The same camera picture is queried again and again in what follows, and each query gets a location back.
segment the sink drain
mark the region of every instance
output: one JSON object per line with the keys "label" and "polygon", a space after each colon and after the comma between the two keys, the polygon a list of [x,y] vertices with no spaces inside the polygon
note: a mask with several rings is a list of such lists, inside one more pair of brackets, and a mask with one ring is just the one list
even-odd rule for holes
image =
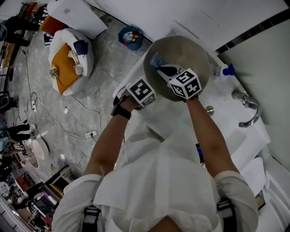
{"label": "sink drain", "polygon": [[212,106],[208,106],[205,108],[205,110],[207,111],[208,115],[213,115],[214,113],[214,108]]}

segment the black and white marker cube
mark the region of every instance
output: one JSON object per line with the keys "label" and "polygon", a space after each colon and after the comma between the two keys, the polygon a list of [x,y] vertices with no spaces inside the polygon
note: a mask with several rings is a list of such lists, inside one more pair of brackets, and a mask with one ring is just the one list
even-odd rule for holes
{"label": "black and white marker cube", "polygon": [[202,90],[197,74],[190,68],[172,79],[169,85],[175,95],[185,99],[190,99]]}
{"label": "black and white marker cube", "polygon": [[142,77],[126,86],[128,92],[143,108],[155,100],[156,94],[151,85]]}

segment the watch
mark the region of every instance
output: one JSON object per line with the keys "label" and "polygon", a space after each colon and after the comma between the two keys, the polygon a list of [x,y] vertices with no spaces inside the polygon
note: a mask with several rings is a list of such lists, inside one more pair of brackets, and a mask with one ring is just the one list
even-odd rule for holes
{"label": "watch", "polygon": [[119,104],[115,105],[111,112],[112,116],[116,116],[118,114],[125,117],[128,120],[131,118],[131,113],[125,110],[124,108],[122,108]]}

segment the white shirt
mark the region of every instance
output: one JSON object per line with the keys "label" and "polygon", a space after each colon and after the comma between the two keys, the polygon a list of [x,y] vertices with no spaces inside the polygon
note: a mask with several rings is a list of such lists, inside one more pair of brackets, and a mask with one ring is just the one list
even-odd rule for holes
{"label": "white shirt", "polygon": [[149,231],[167,215],[184,232],[221,232],[217,203],[227,197],[235,205],[238,232],[254,232],[257,203],[243,177],[226,171],[212,178],[198,164],[191,141],[188,134],[162,143],[146,132],[131,137],[116,169],[101,183],[101,176],[87,175],[65,188],[53,231],[81,231],[85,207],[95,205],[101,208],[105,231]]}

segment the blue bottle cap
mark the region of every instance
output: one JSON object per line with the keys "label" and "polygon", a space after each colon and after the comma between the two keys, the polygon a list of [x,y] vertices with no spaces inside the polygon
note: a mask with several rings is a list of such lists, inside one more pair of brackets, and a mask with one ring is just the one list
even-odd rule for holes
{"label": "blue bottle cap", "polygon": [[230,64],[230,66],[228,68],[225,68],[222,73],[225,75],[225,76],[228,76],[228,75],[235,75],[235,69],[233,67],[232,64]]}

